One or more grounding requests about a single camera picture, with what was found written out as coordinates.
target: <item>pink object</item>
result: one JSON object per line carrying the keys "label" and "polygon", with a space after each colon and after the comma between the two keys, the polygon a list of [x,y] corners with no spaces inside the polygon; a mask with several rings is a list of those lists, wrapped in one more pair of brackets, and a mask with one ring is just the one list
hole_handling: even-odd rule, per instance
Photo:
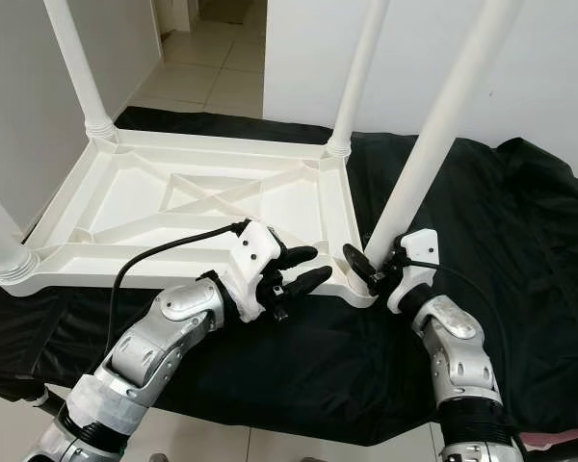
{"label": "pink object", "polygon": [[578,439],[578,429],[563,433],[520,433],[527,449],[548,450],[554,445]]}

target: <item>electrical wire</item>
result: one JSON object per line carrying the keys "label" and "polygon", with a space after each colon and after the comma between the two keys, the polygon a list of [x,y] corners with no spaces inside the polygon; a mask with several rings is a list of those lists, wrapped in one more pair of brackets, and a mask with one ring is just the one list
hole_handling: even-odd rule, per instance
{"label": "electrical wire", "polygon": [[520,439],[520,435],[518,434],[517,431],[513,431],[512,432],[512,438],[513,441],[516,443],[516,445],[518,446],[518,450],[520,451],[520,454],[522,455],[522,460],[524,460],[524,462],[529,462],[530,459],[530,455],[529,455],[529,451],[527,451],[527,449],[524,446],[524,443],[522,443],[522,440]]}
{"label": "electrical wire", "polygon": [[490,446],[488,445],[488,442],[482,441],[482,443],[484,443],[484,446],[486,446],[486,452],[488,453],[488,462],[493,462],[492,456],[490,455]]}
{"label": "electrical wire", "polygon": [[[501,338],[501,344],[502,344],[501,362],[503,363],[503,374],[504,374],[502,383],[505,384],[505,388],[504,388],[504,396],[505,396],[504,401],[505,402],[504,403],[505,403],[505,406],[507,409],[508,416],[512,415],[512,398],[511,398],[511,394],[510,394],[510,387],[508,386],[508,382],[507,382],[507,380],[511,376],[511,374],[510,374],[510,359],[509,359],[510,358],[510,349],[509,349],[509,343],[508,343],[508,336],[507,336],[507,333],[506,333],[506,330],[505,330],[505,327],[503,324],[503,320],[501,319],[501,315],[499,314],[497,309],[492,305],[492,303],[490,303],[490,300],[486,296],[486,293],[480,288],[480,286],[478,286],[475,282],[473,282],[469,277],[465,276],[460,271],[457,271],[456,269],[453,269],[450,267],[446,267],[445,265],[440,265],[440,264],[435,264],[435,263],[427,263],[427,262],[416,262],[416,261],[410,260],[410,259],[406,259],[405,261],[403,261],[403,265],[404,266],[412,266],[412,267],[429,268],[431,270],[442,270],[443,272],[448,272],[448,273],[456,276],[458,279],[464,281],[464,283],[466,283],[467,285],[471,286],[471,288],[473,288],[473,290],[482,298],[482,300],[484,301],[484,303],[486,304],[486,306],[488,307],[488,309],[492,313],[492,316],[495,318],[495,321],[497,323],[497,328],[499,330],[499,337]],[[522,440],[520,440],[520,436],[518,435],[518,432],[513,427],[512,427],[512,438],[515,441],[516,445],[518,446],[518,450],[520,450],[520,453],[522,454],[523,460],[528,461],[529,460],[529,453],[526,450],[526,448],[524,447],[524,445],[522,444]]]}
{"label": "electrical wire", "polygon": [[139,255],[133,257],[131,260],[126,262],[116,275],[116,279],[114,280],[114,286],[112,287],[112,293],[109,299],[109,319],[107,321],[107,341],[105,343],[105,356],[107,356],[111,351],[114,340],[114,323],[115,323],[114,318],[116,316],[116,308],[118,306],[119,286],[122,283],[122,279],[124,279],[124,276],[131,268],[133,268],[142,260],[151,257],[152,255],[156,255],[157,253],[163,252],[165,250],[169,250],[170,248],[179,247],[181,245],[190,244],[197,241],[203,241],[204,239],[210,239],[227,232],[234,232],[239,235],[244,231],[246,225],[249,222],[250,222],[249,220],[245,220],[238,223],[231,223],[227,226],[223,226],[222,228],[215,229],[213,231],[208,231],[206,233],[201,233],[194,236],[178,239],[170,243],[162,244],[157,247],[153,247],[150,250],[147,250],[143,253],[140,253]]}

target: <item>floor tile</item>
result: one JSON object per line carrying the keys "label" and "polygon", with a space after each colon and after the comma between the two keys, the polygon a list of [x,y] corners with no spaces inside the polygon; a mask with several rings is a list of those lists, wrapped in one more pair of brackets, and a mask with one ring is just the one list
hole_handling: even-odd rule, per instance
{"label": "floor tile", "polygon": [[70,390],[71,390],[70,388],[60,387],[58,385],[49,385],[47,388],[49,388],[49,390],[54,392],[56,395],[58,395],[62,399],[66,399],[66,397],[68,396],[68,394],[70,393]]}
{"label": "floor tile", "polygon": [[237,41],[231,47],[224,68],[263,72],[265,68],[265,44]]}
{"label": "floor tile", "polygon": [[242,106],[235,108],[224,108],[221,106],[214,106],[213,104],[206,104],[203,111],[211,114],[224,114],[226,116],[242,116],[251,118],[261,118],[263,116],[263,108],[261,106]]}
{"label": "floor tile", "polygon": [[23,460],[51,420],[24,402],[0,398],[0,462]]}
{"label": "floor tile", "polygon": [[154,452],[170,462],[244,462],[249,447],[249,429],[226,426],[150,410],[130,439],[124,462],[148,462]]}
{"label": "floor tile", "polygon": [[266,31],[265,29],[260,31],[257,29],[251,29],[249,27],[240,26],[240,32],[238,32],[235,41],[242,41],[246,43],[265,43],[266,42]]}
{"label": "floor tile", "polygon": [[438,423],[430,423],[431,433],[433,434],[433,447],[434,453],[439,455],[439,453],[445,448],[445,443],[443,442],[443,433],[441,433],[441,425]]}
{"label": "floor tile", "polygon": [[242,26],[237,24],[202,20],[196,24],[193,34],[234,40],[241,30]]}
{"label": "floor tile", "polygon": [[263,74],[222,69],[207,104],[220,107],[263,105]]}
{"label": "floor tile", "polygon": [[157,98],[204,103],[219,70],[192,64],[165,64],[139,94]]}
{"label": "floor tile", "polygon": [[427,424],[371,448],[253,429],[248,462],[299,462],[313,457],[327,462],[434,462]]}
{"label": "floor tile", "polygon": [[128,105],[138,106],[140,108],[162,109],[163,111],[173,111],[175,113],[203,112],[203,103],[190,103],[188,101],[155,98],[153,96],[142,96],[134,98],[128,102]]}
{"label": "floor tile", "polygon": [[213,34],[174,32],[163,43],[166,63],[221,67],[233,41]]}
{"label": "floor tile", "polygon": [[266,2],[254,2],[244,17],[244,26],[250,29],[265,31],[268,16]]}

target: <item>black fabric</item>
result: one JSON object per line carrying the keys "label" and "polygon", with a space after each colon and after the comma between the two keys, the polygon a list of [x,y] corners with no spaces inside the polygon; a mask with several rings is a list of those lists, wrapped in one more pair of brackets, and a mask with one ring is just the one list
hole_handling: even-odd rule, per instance
{"label": "black fabric", "polygon": [[[330,135],[322,127],[142,108],[128,108],[117,125],[319,144]],[[364,242],[414,142],[354,135],[347,170]],[[491,149],[459,139],[413,228],[424,226],[438,232],[441,261],[470,275],[501,313],[509,377],[495,318],[480,296],[451,275],[435,277],[434,289],[484,327],[520,427],[578,428],[578,180],[569,167],[524,140]],[[122,291],[120,329],[155,292]],[[42,381],[72,386],[100,359],[108,303],[107,289],[47,288],[25,298],[0,289],[2,394],[24,397]],[[263,320],[210,335],[185,358],[157,406],[361,445],[434,417],[428,356],[407,321],[381,303],[356,310],[322,296],[294,302],[282,324]]]}

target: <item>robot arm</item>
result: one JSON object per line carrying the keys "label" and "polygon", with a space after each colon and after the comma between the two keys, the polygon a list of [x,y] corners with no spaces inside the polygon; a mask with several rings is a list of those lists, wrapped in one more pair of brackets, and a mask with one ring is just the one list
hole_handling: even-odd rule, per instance
{"label": "robot arm", "polygon": [[484,330],[448,296],[434,293],[435,269],[410,265],[438,264],[436,232],[423,229],[397,239],[379,271],[354,247],[346,245],[344,251],[371,294],[388,296],[388,308],[412,319],[413,331],[424,341],[445,441],[443,462],[522,462],[484,351]]}
{"label": "robot arm", "polygon": [[77,382],[24,462],[119,461],[186,353],[229,319],[253,321],[266,309],[285,318],[282,302],[311,292],[330,277],[331,268],[313,269],[285,286],[280,270],[316,255],[313,247],[287,249],[272,229],[251,221],[231,251],[226,273],[210,271],[155,297],[94,374]]}

